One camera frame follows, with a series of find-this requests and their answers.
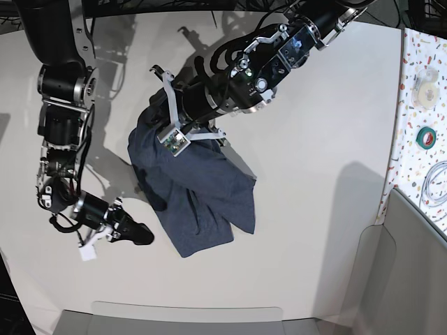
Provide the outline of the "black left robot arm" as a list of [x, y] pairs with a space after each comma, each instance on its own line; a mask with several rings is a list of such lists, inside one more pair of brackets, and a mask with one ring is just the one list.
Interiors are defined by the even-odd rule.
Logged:
[[295, 1], [279, 7], [285, 23], [264, 25], [219, 46], [179, 93], [182, 128], [191, 130], [231, 112], [254, 113], [274, 99], [279, 83], [323, 50], [365, 12], [369, 1]]

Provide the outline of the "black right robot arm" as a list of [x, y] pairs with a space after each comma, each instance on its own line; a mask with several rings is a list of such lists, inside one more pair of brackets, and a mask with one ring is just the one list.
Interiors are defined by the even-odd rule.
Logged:
[[120, 199], [107, 203], [81, 188], [95, 121], [99, 70], [83, 1], [16, 1], [29, 44], [42, 66], [37, 90], [42, 98], [37, 133], [42, 137], [36, 177], [38, 206], [51, 213], [59, 232], [92, 235], [81, 247], [105, 237], [137, 246], [154, 241], [151, 230], [124, 210]]

